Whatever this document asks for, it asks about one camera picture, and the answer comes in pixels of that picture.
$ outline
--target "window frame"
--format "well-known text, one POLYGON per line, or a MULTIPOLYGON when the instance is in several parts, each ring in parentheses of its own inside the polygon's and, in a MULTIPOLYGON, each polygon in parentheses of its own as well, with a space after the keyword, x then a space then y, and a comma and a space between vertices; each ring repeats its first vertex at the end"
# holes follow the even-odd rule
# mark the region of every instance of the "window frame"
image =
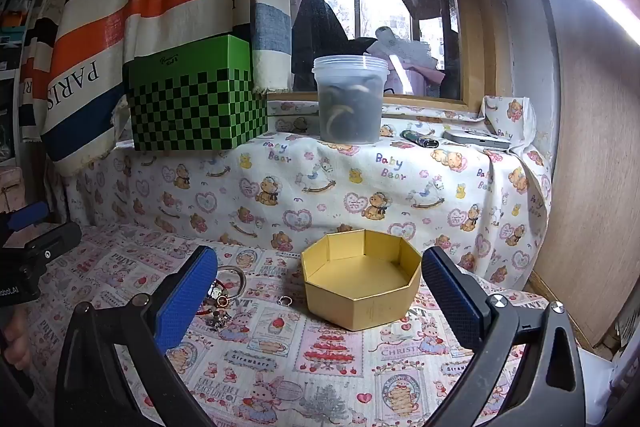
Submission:
MULTIPOLYGON (((455 0, 458 8, 460 38, 460 95, 461 100, 418 97, 405 94, 385 95, 384 102, 396 105, 414 105, 440 109, 478 112, 485 95, 508 92, 511 86, 510 70, 505 58, 498 57, 496 41, 504 43, 504 28, 496 32, 496 15, 491 0, 455 0), (498 70, 501 86, 497 86, 498 70)), ((318 99, 316 92, 287 92, 268 96, 270 100, 318 99)))

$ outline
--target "bucket lid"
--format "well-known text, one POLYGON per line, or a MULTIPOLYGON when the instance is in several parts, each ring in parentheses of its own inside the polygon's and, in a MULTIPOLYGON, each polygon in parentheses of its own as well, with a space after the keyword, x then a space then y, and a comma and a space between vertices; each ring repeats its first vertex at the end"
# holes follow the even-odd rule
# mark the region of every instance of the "bucket lid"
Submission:
POLYGON ((371 55, 329 55, 314 60, 314 68, 361 68, 363 70, 386 70, 384 58, 371 55))

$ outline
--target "human hand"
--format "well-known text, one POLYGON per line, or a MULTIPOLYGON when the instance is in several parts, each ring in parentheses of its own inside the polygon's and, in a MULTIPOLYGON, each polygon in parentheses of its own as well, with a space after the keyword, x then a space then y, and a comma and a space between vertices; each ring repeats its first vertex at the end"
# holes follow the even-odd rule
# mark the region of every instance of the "human hand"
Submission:
POLYGON ((14 316, 8 326, 4 328, 4 337, 9 347, 3 355, 8 363, 15 365, 18 370, 23 370, 31 364, 29 351, 29 334, 27 331, 27 312, 22 306, 14 308, 14 316))

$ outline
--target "translucent plastic container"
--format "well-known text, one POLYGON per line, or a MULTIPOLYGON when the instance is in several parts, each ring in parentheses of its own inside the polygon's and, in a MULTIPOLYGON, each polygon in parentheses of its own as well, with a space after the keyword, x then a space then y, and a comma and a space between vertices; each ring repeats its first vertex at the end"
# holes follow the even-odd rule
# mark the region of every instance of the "translucent plastic container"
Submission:
POLYGON ((331 55, 314 60, 320 137, 340 144, 380 139, 386 60, 369 55, 331 55))

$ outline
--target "screw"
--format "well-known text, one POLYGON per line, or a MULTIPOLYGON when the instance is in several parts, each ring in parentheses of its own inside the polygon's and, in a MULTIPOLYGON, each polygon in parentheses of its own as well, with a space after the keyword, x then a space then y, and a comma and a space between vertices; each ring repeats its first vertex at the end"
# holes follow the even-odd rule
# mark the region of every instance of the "screw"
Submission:
POLYGON ((507 299, 499 293, 491 295, 489 302, 496 308, 504 308, 507 305, 507 299))
POLYGON ((138 295, 134 295, 131 299, 131 304, 134 306, 146 306, 149 302, 149 295, 146 293, 139 293, 138 295))
POLYGON ((551 309, 556 313, 564 313, 564 304, 560 301, 553 301, 551 303, 551 309))
POLYGON ((87 311, 89 311, 88 302, 81 302, 74 309, 74 313, 78 313, 78 314, 86 313, 87 311))

